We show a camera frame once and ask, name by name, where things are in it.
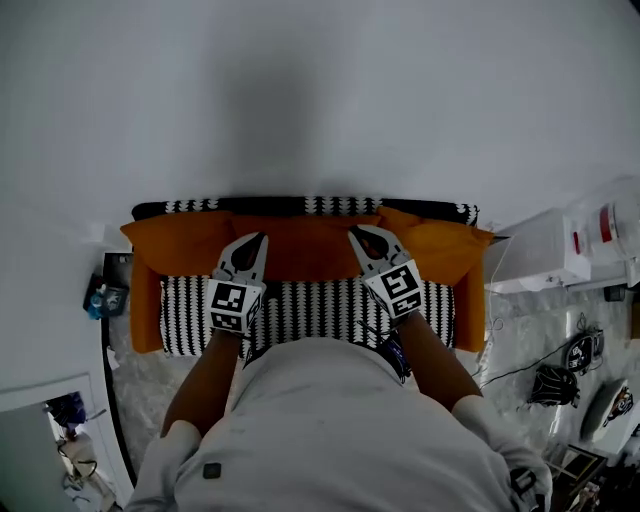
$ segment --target black bag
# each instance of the black bag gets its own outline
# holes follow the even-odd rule
[[[541,364],[536,368],[536,380],[528,403],[546,407],[571,403],[578,407],[580,390],[576,376],[562,366]]]

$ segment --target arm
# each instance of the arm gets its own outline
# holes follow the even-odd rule
[[[161,437],[167,435],[176,420],[191,423],[204,436],[222,418],[240,343],[240,338],[235,334],[215,331],[202,357],[169,405]]]
[[[224,415],[239,349],[240,338],[235,334],[214,333],[169,405],[161,437],[147,447],[126,512],[173,510],[180,468]]]
[[[512,499],[528,505],[540,503],[543,497],[544,505],[540,512],[548,510],[552,488],[549,468],[537,453],[512,433],[493,405],[482,398],[469,373],[426,320],[417,312],[411,313],[398,327],[398,335],[420,392],[446,407],[467,430],[499,453],[512,477],[521,470],[531,471],[535,476],[533,488],[522,496],[514,488]]]
[[[482,396],[471,375],[444,346],[420,313],[411,313],[398,327],[398,335],[423,395],[434,399],[449,411],[465,396]]]

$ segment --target red label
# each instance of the red label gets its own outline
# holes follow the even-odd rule
[[[609,206],[603,206],[600,210],[600,234],[603,242],[611,242],[611,228],[609,227]]]

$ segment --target orange cushion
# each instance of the orange cushion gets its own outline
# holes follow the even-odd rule
[[[455,286],[482,260],[493,233],[446,222],[422,219],[393,208],[381,206],[379,226],[393,231],[404,248],[416,260],[425,281]]]
[[[154,272],[170,276],[211,274],[236,237],[230,212],[184,212],[120,228]]]
[[[377,225],[373,215],[358,217],[231,218],[236,237],[254,231],[269,236],[265,279],[273,281],[329,281],[360,274],[349,242],[349,227]]]

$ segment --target sleeve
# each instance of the sleeve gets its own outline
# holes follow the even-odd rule
[[[174,510],[178,470],[196,453],[201,440],[198,429],[182,420],[174,422],[165,437],[154,439],[145,453],[138,484],[125,512]]]
[[[511,475],[512,500],[517,510],[549,510],[553,486],[551,471],[535,451],[509,432],[493,404],[480,396],[466,396],[456,403],[451,414],[489,448],[502,455]]]

